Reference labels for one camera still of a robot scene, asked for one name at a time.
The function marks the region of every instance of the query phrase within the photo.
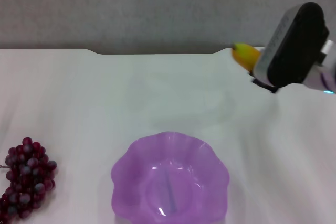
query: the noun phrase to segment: white table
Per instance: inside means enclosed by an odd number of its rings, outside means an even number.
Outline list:
[[[207,141],[227,166],[226,224],[336,219],[336,97],[296,85],[271,94],[229,49],[0,50],[0,119],[2,163],[30,136],[59,167],[52,200],[25,223],[119,223],[111,168],[134,140],[162,131]]]

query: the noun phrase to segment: white surface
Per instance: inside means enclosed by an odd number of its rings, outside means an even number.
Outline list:
[[[207,141],[227,166],[226,224],[336,219],[336,97],[303,86],[273,95],[250,83],[229,49],[0,50],[0,119],[3,162],[30,136],[59,167],[49,205],[25,223],[117,223],[111,168],[131,142],[162,131]]]

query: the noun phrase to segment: grape bunch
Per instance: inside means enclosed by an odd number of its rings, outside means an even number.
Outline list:
[[[46,149],[30,137],[22,140],[22,145],[8,150],[6,178],[10,181],[0,199],[0,224],[9,223],[17,215],[25,219],[33,209],[41,207],[46,192],[55,187],[57,164],[50,161]]]

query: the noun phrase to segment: grape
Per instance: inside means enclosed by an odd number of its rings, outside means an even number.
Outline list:
[[[46,149],[29,137],[22,145],[8,150],[5,163],[10,167],[8,187],[0,198],[0,224],[6,224],[16,214],[27,218],[33,209],[41,207],[47,191],[56,187],[55,161],[50,161]]]
[[[12,147],[8,150],[9,155],[14,155],[15,153],[16,153],[16,148],[15,147]]]
[[[41,157],[41,159],[43,160],[44,163],[47,163],[49,161],[49,156],[45,154]]]
[[[41,167],[36,167],[33,169],[33,176],[41,176],[43,174],[43,169]]]
[[[54,173],[54,171],[52,171],[52,172],[50,173],[50,179],[53,180],[54,178],[55,178],[55,173]]]
[[[34,202],[43,201],[45,197],[46,197],[46,193],[34,194]]]
[[[21,185],[21,184],[17,184],[17,185],[15,186],[15,191],[16,191],[17,193],[22,193],[22,191],[23,191],[23,189],[22,189],[22,185]]]
[[[44,194],[46,191],[46,188],[42,183],[37,184],[34,189],[37,194]]]
[[[18,199],[19,199],[19,194],[18,193],[12,193],[9,196],[9,202],[12,203],[12,204],[16,204],[18,202]]]
[[[39,142],[34,142],[33,148],[34,148],[34,151],[38,152],[41,148],[41,144]]]
[[[9,155],[6,156],[5,163],[8,166],[12,166],[13,165],[13,161],[12,161],[12,159],[11,159],[11,157]]]
[[[5,191],[5,194],[6,194],[7,196],[9,196],[9,195],[11,195],[13,192],[14,192],[14,189],[12,189],[11,187],[8,187],[8,188],[6,189],[6,191]]]
[[[14,164],[14,165],[12,165],[10,168],[11,168],[11,170],[16,170],[16,171],[17,171],[18,166],[17,166],[16,164]]]
[[[44,186],[45,186],[45,188],[46,188],[46,191],[50,191],[50,190],[52,190],[52,182],[51,182],[51,180],[50,179],[48,179],[48,178],[46,178],[45,180],[44,180]]]
[[[29,210],[24,210],[24,211],[22,211],[22,212],[19,213],[19,217],[21,219],[26,219],[29,215],[30,215],[30,211]]]
[[[20,203],[21,204],[28,204],[30,202],[30,195],[29,194],[21,194],[20,195]]]
[[[30,179],[29,176],[22,176],[22,177],[21,177],[21,185],[22,185],[23,187],[27,187],[27,186],[29,186],[30,182],[31,182],[31,179]]]
[[[33,151],[33,146],[31,144],[26,144],[23,146],[23,152],[29,154]]]
[[[30,168],[35,168],[36,166],[38,166],[38,159],[37,158],[30,158],[27,162],[27,165],[30,167]]]
[[[6,173],[6,178],[10,181],[13,181],[13,180],[16,180],[17,175],[15,172],[10,170],[9,172]]]
[[[38,209],[42,206],[42,201],[36,201],[33,203],[33,209]]]
[[[10,158],[11,158],[13,164],[15,164],[17,162],[17,156],[16,155],[11,156]]]
[[[19,162],[25,163],[26,162],[26,156],[25,154],[20,154],[18,157]]]
[[[29,195],[31,195],[34,192],[34,188],[28,187],[26,189],[26,193],[28,193]]]
[[[16,147],[16,153],[17,153],[17,154],[21,154],[21,153],[23,153],[23,145],[18,145],[18,146]]]
[[[6,209],[9,206],[9,200],[8,199],[2,199],[1,201],[2,201],[1,207],[3,209]]]
[[[34,158],[40,158],[41,157],[41,153],[40,152],[34,152],[33,153],[33,157]]]
[[[57,163],[55,161],[48,161],[47,165],[50,170],[55,170],[57,167]]]
[[[22,144],[23,145],[26,145],[26,144],[32,144],[33,143],[33,140],[31,140],[30,137],[26,137],[22,140]]]
[[[42,155],[43,154],[45,154],[46,153],[46,149],[43,147],[43,146],[41,146],[41,148],[40,148],[40,151],[39,151]]]
[[[15,206],[10,206],[8,208],[7,212],[10,216],[16,215],[17,214],[17,208]]]
[[[31,169],[30,169],[30,167],[29,166],[25,166],[25,167],[23,167],[22,169],[21,169],[21,174],[22,175],[28,175],[28,174],[30,174],[31,173]]]

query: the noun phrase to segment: robotic arm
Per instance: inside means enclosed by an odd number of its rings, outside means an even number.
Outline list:
[[[336,49],[328,35],[322,8],[308,2],[284,14],[265,50],[234,44],[232,55],[272,93],[291,83],[336,93]]]

